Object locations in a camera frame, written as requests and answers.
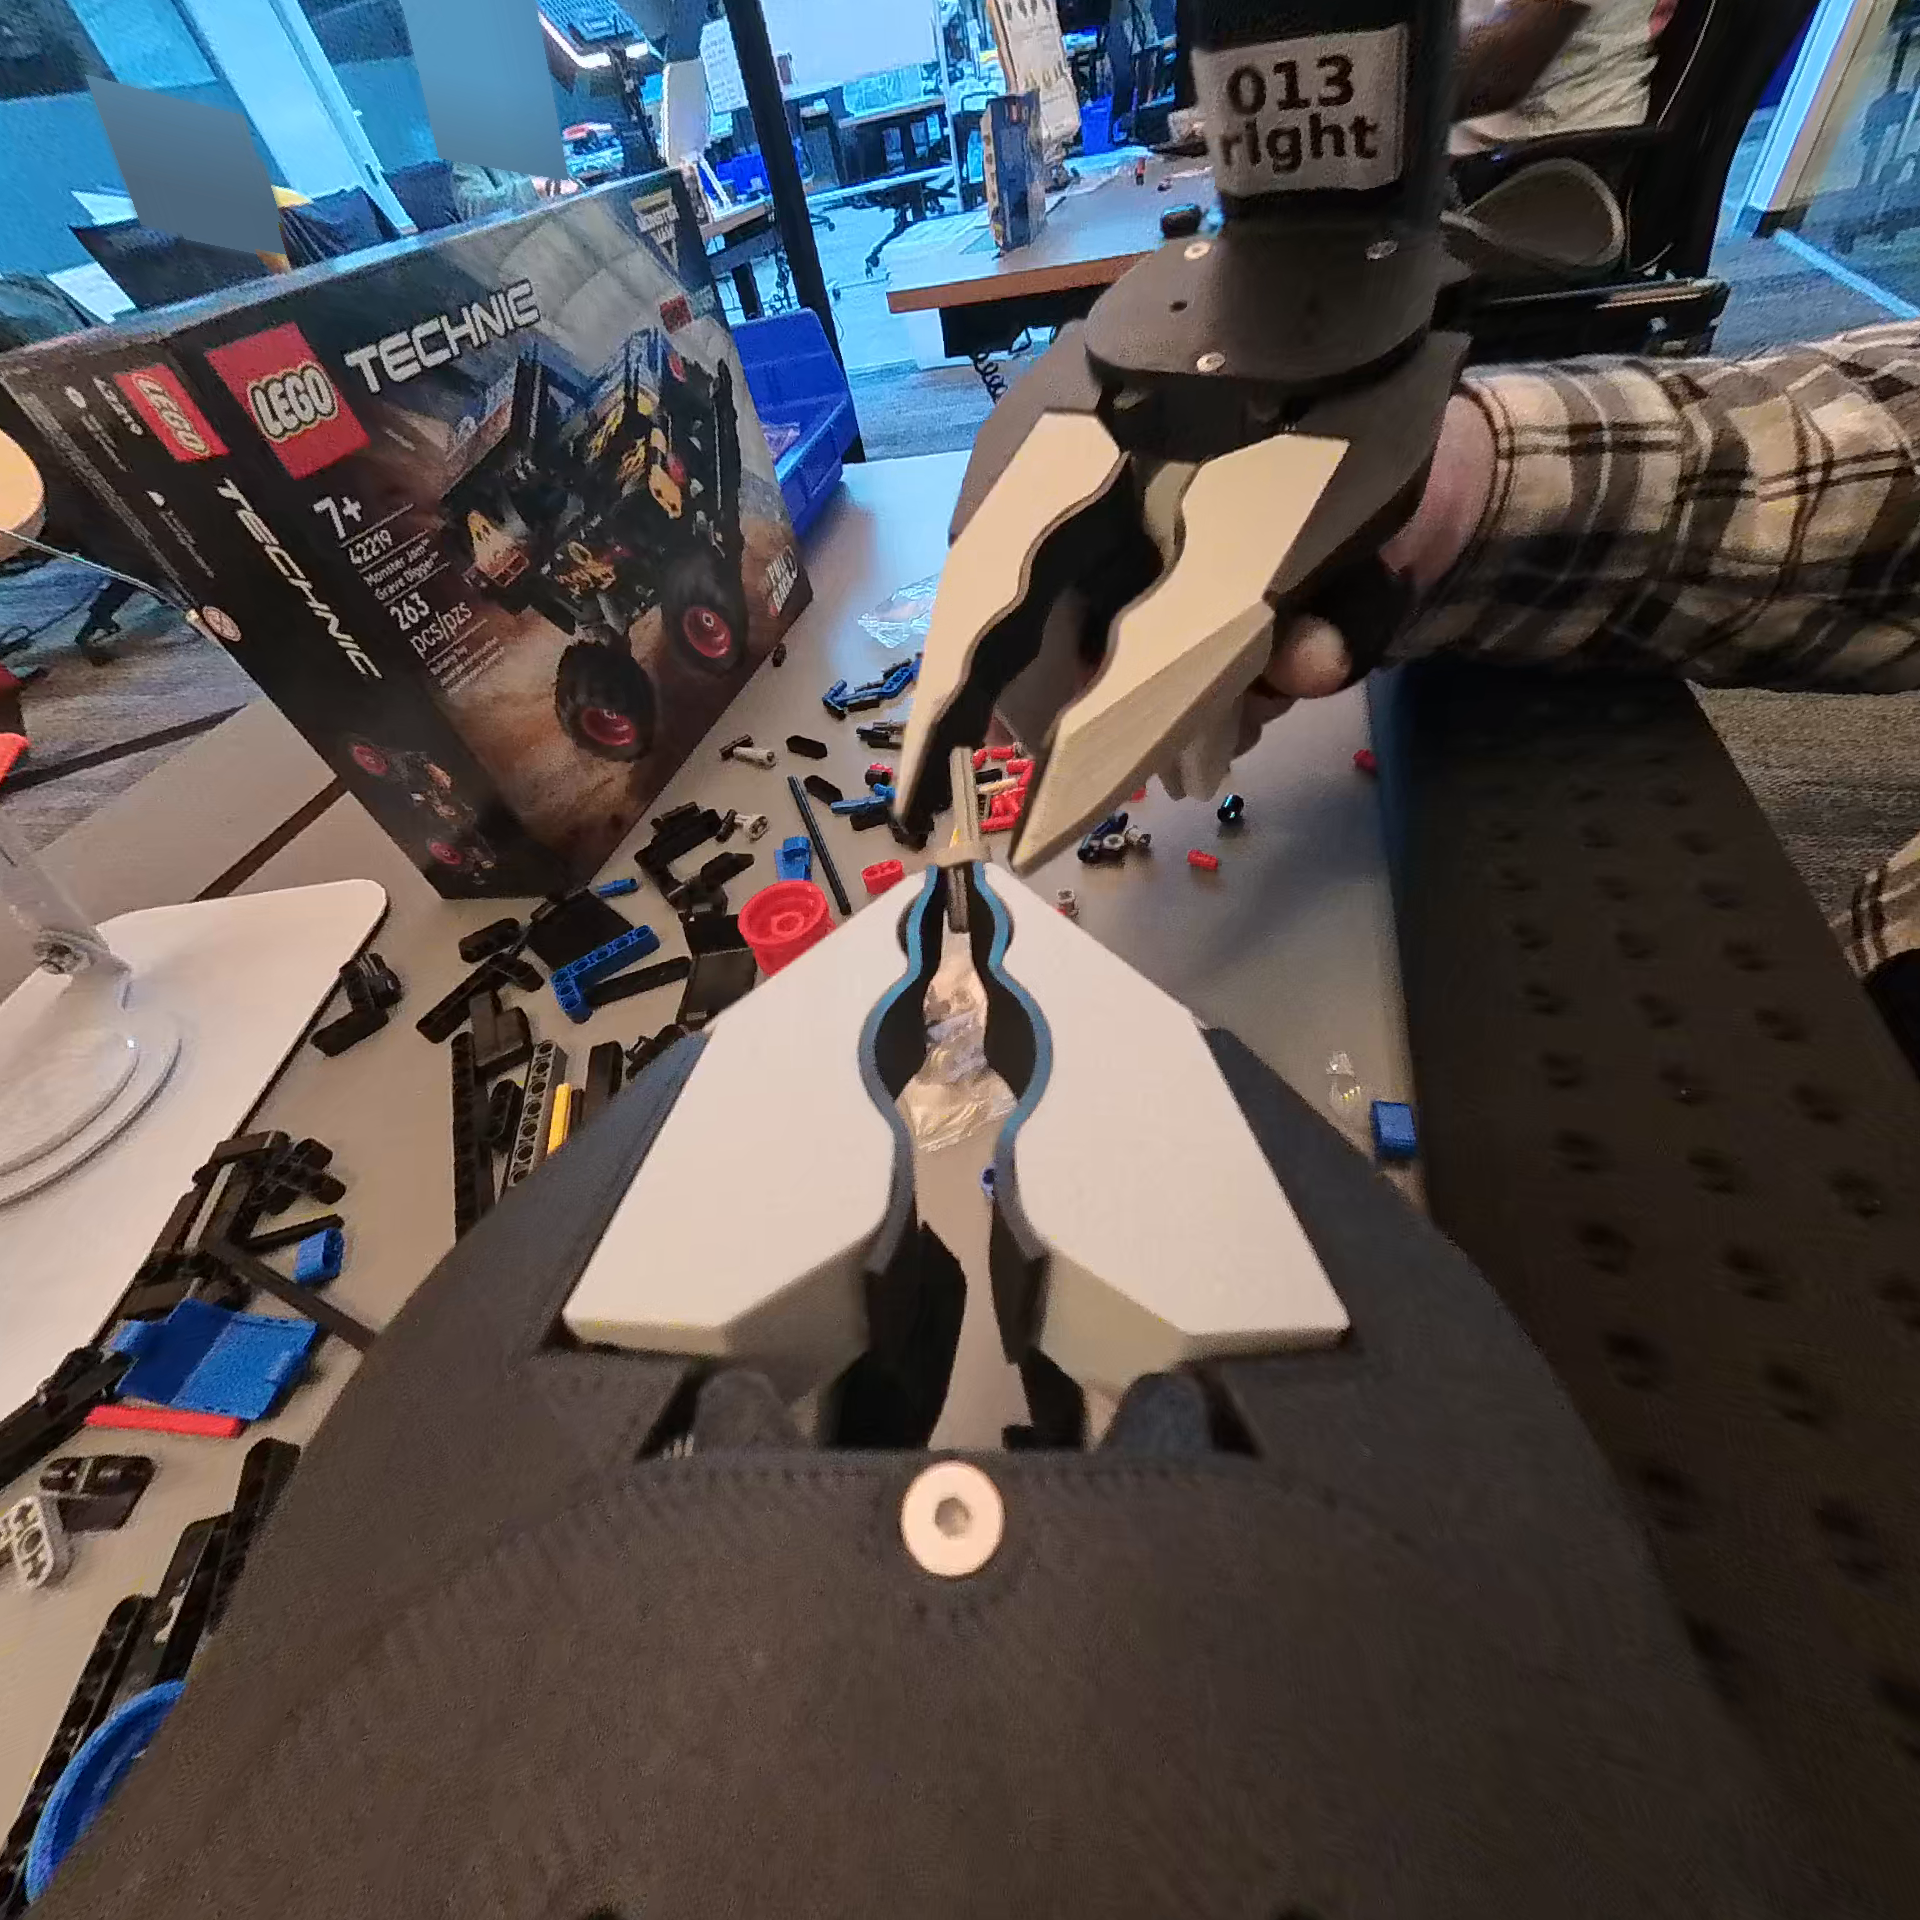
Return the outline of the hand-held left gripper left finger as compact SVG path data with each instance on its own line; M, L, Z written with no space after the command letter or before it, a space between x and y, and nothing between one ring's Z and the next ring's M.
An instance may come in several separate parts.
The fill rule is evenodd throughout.
M707 1026L563 1304L574 1339L818 1393L849 1447L931 1439L965 1280L921 1225L898 1094L946 895L896 887Z

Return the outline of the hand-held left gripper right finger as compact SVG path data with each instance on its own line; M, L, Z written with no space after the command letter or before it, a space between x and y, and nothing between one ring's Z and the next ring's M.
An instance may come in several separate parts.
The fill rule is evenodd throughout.
M990 1056L993 1301L1035 1447L1089 1399L1319 1353L1350 1309L1217 1056L1217 1031L1009 871L969 871Z

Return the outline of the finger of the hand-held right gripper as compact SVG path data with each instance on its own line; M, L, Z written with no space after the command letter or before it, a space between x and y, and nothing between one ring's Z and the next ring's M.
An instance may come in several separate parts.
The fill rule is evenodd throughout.
M1091 589L1129 536L1126 453L1101 413L1042 411L952 536L896 763L895 819L921 847L950 759L1001 718L1042 749L1077 691Z
M1010 865L1030 875L1149 777L1211 798L1241 733L1241 699L1271 655L1269 584L1350 453L1283 434L1194 470L1165 573L1115 614L1093 679L1058 710Z

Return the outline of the small grey axle assembly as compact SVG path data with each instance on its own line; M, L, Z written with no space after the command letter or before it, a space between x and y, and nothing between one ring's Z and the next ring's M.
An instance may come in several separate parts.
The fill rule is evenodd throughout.
M935 858L944 875L944 912L953 928L968 928L971 879L993 856L982 824L974 754L971 747L950 752L952 830Z

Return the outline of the white book stand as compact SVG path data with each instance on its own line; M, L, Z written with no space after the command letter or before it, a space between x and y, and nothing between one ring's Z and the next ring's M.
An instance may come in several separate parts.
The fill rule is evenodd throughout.
M241 893L327 768L239 664L80 565L5 578L3 1408L101 1328L386 917L375 879Z

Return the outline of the person's right forearm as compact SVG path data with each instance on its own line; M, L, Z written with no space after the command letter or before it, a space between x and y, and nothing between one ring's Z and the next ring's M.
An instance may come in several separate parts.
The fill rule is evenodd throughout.
M1475 368L1457 397L1491 466L1389 663L1915 691L1915 322Z

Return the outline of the grey desk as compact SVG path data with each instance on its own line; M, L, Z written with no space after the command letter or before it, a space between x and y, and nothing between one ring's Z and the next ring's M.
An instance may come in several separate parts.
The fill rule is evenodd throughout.
M808 539L813 603L722 727L688 759L659 805L745 805L775 837L800 816L784 774L727 769L726 736L778 745L791 733L832 745L826 774L849 783L869 763L851 727L829 721L821 691L869 670L881 650L859 626L896 586L944 561L963 453L854 466ZM1400 947L1377 779L1353 765L1367 747L1362 689L1297 707L1241 759L1230 787L1247 823L1218 833L1207 801L1154 787L1143 816L1153 854L1126 871L1085 871L1073 854L1034 877L1070 883L1080 922L1203 1019L1223 1024L1326 1118L1328 1064L1350 1059L1353 1098L1411 1098ZM440 901L358 799L270 706L255 703L181 747L54 843L90 907L120 914L195 895L266 893L363 877L392 912L373 946L400 973L400 1015L339 1059L303 1047L256 1125L331 1147L345 1182L349 1254L327 1295L382 1328L453 1243L447 1049L415 1019L465 971L458 939L507 902ZM155 1593L189 1521L227 1510L248 1437L159 1432L152 1489L129 1523L87 1535L66 1578L22 1591L5 1578L3 1811L10 1826L59 1726L111 1609Z

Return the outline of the clear zip bag with pieces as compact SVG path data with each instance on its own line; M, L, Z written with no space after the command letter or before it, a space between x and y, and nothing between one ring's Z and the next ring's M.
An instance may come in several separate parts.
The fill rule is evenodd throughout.
M926 1054L896 1097L912 1145L935 1153L997 1128L1016 1091L993 1066L990 997L965 951L946 951L921 1001Z

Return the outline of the blue storage bin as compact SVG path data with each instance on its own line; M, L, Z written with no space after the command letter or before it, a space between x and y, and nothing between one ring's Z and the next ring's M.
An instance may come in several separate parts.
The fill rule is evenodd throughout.
M857 440L849 374L821 318L799 305L735 327L735 346L755 413L775 459L787 515L810 535L840 489Z

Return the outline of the blue angled beam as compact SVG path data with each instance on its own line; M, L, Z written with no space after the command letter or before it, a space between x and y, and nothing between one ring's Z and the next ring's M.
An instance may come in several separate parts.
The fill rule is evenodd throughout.
M563 1016L571 1024L584 1024L593 1011L593 987L603 979L633 968L659 951L662 942L649 926L638 926L621 931L615 939L600 944L581 958L555 966L549 984L555 994Z

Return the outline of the pile of black building beams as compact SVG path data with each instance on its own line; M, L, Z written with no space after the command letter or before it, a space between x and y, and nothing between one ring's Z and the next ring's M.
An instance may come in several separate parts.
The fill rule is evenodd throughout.
M336 1306L370 1331L385 1330L418 1282L456 1243L461 1223L475 1223L465 1200L479 1195L467 1161L482 1163L493 1083L456 1094L456 1066L479 1066L481 1047L461 1026L453 1039L427 1039L416 1024L473 966L458 944L473 928L503 917L527 918L528 905L498 901L448 902L373 824L358 799L329 801L313 823L288 837L234 893L211 895L185 912L185 881L163 893L185 930L193 960L208 958L216 978L193 990L181 1015L176 1066L155 1101L136 1120L127 1142L104 1151L101 1168L80 1174L82 1223L62 1232L59 1280L74 1280L104 1257L109 1280L127 1285L152 1253L213 1149L231 1138L285 1133L317 1138L331 1159L326 1173L344 1185L327 1202L298 1198L267 1226L309 1232L326 1214L344 1215L344 1273L321 1286L321 1304ZM195 1091L213 1063L216 1039L237 1039L241 1011L264 994L259 976L307 951L321 954L321 982L339 973L335 922L359 930L363 946L398 973L403 999L373 1038L329 1058L303 1039L248 1107L218 1106ZM121 1526L80 1535L74 1561L46 1589L27 1589L5 1571L3 1605L3 1814L10 1830L30 1801L45 1762L57 1745L66 1709L80 1687L113 1609L134 1595L153 1600L169 1589L181 1535L234 1507L255 1443L270 1437L307 1443L329 1414L362 1350L323 1331L299 1378L281 1390L270 1418L234 1434L176 1427L80 1425L59 1455L147 1455L153 1478Z

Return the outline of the long black axle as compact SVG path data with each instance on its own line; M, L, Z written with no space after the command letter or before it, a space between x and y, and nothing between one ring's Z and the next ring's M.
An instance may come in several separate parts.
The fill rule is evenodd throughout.
M838 864L832 858L832 849L829 845L829 837L826 837L826 830L824 830L824 824L818 819L818 813L814 809L813 794L810 794L806 781L797 774L791 774L787 779L787 787L789 787L789 794L791 794L791 799L794 799L794 805L800 813L806 837L813 845L813 869L816 871L818 881L826 887L826 890L829 890L829 895L830 895L830 901L838 910L840 921L849 921L854 917L854 902L851 902L851 895L849 895L849 887L843 883L842 872L838 871Z

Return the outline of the blue curved panel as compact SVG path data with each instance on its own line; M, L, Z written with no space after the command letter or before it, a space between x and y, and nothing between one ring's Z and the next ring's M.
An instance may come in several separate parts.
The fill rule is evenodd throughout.
M323 1330L303 1317L184 1301L163 1318L127 1320L109 1353L129 1360L120 1393L163 1408L270 1418L298 1387Z

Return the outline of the person's plaid shirt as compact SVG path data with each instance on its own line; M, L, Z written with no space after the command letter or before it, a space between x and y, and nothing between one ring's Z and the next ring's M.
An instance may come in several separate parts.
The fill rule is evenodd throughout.
M1846 947L1894 1034L1918 1054L1918 838L1856 887Z

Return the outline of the blue wheel hub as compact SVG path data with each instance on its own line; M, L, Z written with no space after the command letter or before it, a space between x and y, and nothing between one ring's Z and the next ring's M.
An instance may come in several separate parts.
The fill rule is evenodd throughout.
M130 1694L62 1766L37 1816L24 1866L27 1906L42 1898L59 1864L109 1809L134 1766L153 1745L184 1691L185 1679L176 1678Z

